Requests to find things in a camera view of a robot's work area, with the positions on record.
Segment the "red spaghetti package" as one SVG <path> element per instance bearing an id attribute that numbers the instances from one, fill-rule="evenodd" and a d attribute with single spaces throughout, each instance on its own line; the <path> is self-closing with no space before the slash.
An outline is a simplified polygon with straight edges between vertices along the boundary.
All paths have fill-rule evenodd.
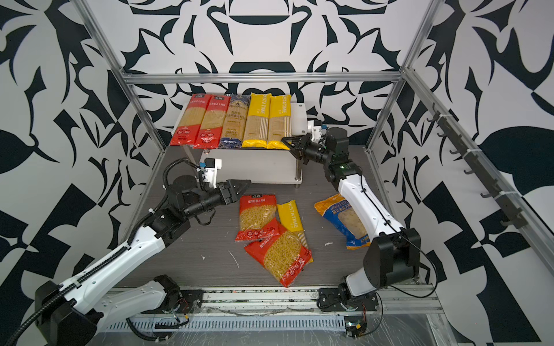
<path id="1" fill-rule="evenodd" d="M 213 95 L 194 94 L 183 112 L 170 141 L 171 146 L 193 145 Z"/>
<path id="2" fill-rule="evenodd" d="M 215 149 L 218 147 L 230 101 L 231 97 L 228 95 L 214 95 L 211 98 L 193 148 Z"/>

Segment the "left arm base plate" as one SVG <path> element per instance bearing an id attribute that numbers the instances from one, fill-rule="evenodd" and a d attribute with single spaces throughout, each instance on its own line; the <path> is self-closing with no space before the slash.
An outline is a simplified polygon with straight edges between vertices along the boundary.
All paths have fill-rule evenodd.
<path id="1" fill-rule="evenodd" d="M 199 310 L 203 304 L 204 291 L 200 289 L 186 289 L 179 293 L 167 294 L 162 304 L 150 310 L 150 314 L 169 313 L 174 311 L 177 314 L 188 314 Z"/>

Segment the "orange blue pasta bag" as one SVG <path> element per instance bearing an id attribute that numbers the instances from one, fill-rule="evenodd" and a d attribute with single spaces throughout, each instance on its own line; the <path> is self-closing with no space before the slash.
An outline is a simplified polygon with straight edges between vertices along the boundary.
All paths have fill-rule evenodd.
<path id="1" fill-rule="evenodd" d="M 314 205 L 315 210 L 346 238 L 347 249 L 368 247 L 371 243 L 366 229 L 350 203 L 340 194 Z"/>

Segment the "yellow pastatime spaghetti package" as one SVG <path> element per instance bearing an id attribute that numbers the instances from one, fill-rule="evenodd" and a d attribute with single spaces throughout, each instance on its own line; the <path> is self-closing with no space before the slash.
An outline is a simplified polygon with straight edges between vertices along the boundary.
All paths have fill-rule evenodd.
<path id="1" fill-rule="evenodd" d="M 242 148 L 266 148 L 271 94 L 252 94 L 248 109 Z"/>

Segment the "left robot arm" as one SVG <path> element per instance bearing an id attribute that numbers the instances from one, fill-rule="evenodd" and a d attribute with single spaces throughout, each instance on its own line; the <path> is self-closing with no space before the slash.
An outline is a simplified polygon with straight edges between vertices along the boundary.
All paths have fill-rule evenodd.
<path id="1" fill-rule="evenodd" d="M 15 345 L 35 324 L 49 345 L 86 345 L 105 327 L 145 311 L 171 311 L 180 286 L 167 275 L 114 296 L 108 292 L 129 273 L 159 254 L 190 229 L 202 213 L 215 214 L 244 195 L 250 180 L 227 180 L 209 187 L 191 175 L 166 184 L 160 207 L 151 210 L 128 240 L 94 265 L 60 284 L 49 281 L 35 293 L 35 311 L 7 340 Z"/>

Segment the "orange blue spaghetti package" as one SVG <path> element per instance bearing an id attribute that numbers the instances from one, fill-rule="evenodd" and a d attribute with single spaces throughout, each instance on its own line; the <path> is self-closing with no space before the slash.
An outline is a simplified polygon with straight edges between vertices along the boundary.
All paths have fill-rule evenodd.
<path id="1" fill-rule="evenodd" d="M 219 148 L 241 148 L 250 106 L 249 95 L 232 95 L 222 128 Z"/>

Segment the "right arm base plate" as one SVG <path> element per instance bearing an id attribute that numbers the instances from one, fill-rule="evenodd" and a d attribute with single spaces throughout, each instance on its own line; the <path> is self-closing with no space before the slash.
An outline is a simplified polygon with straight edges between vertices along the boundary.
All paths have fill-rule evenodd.
<path id="1" fill-rule="evenodd" d="M 376 294 L 345 298 L 345 291 L 341 288 L 319 288 L 317 294 L 316 306 L 324 312 L 376 311 L 379 306 Z"/>

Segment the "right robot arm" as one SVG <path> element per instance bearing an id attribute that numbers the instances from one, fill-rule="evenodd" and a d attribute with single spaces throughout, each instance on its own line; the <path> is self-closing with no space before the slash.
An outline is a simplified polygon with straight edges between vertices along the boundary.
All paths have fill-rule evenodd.
<path id="1" fill-rule="evenodd" d="M 349 157 L 346 130 L 329 128 L 320 140 L 312 134 L 284 137 L 281 142 L 298 160 L 322 164 L 325 178 L 349 202 L 369 237 L 362 269 L 344 278 L 348 299 L 371 294 L 419 274 L 421 237 L 405 228 L 371 191 L 361 167 Z"/>

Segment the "small yellow pasta package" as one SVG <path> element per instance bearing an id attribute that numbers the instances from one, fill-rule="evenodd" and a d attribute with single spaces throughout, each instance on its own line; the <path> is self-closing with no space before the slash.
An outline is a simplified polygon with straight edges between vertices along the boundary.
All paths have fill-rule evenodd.
<path id="1" fill-rule="evenodd" d="M 287 203 L 278 204 L 277 211 L 281 224 L 290 232 L 295 234 L 305 248 L 309 249 L 296 200 L 290 200 Z"/>

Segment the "red fusilli bag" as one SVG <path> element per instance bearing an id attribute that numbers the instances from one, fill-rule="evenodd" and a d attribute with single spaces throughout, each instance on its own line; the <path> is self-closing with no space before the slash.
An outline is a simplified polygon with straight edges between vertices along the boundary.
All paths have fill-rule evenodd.
<path id="1" fill-rule="evenodd" d="M 252 242 L 278 233 L 275 195 L 244 195 L 239 199 L 239 232 L 236 242 Z"/>
<path id="2" fill-rule="evenodd" d="M 277 225 L 276 235 L 250 243 L 245 252 L 288 288 L 312 261 L 312 252 L 301 243 L 296 232 L 280 223 Z"/>

